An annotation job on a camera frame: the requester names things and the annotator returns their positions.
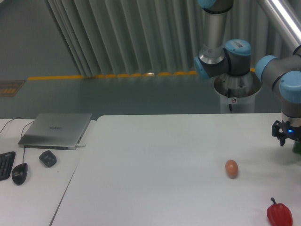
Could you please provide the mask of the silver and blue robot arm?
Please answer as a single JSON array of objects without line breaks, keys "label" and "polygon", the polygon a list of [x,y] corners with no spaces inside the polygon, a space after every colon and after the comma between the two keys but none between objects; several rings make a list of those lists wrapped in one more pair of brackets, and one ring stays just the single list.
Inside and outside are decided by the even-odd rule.
[{"label": "silver and blue robot arm", "polygon": [[[287,139],[301,141],[301,21],[286,0],[260,0],[260,7],[278,29],[292,55],[278,59],[265,56],[255,66],[263,82],[281,103],[282,119],[275,121],[271,133],[283,146]],[[209,79],[222,74],[243,77],[250,72],[251,47],[245,40],[234,39],[222,44],[231,0],[200,0],[205,12],[204,44],[194,58],[200,77]]]}]

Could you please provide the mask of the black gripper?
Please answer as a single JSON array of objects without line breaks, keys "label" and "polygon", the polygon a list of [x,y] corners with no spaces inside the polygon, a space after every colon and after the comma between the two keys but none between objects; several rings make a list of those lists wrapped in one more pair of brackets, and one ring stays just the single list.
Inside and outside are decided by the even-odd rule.
[{"label": "black gripper", "polygon": [[275,121],[272,125],[271,134],[280,141],[280,146],[284,146],[286,139],[301,142],[301,128],[292,126],[289,121]]}]

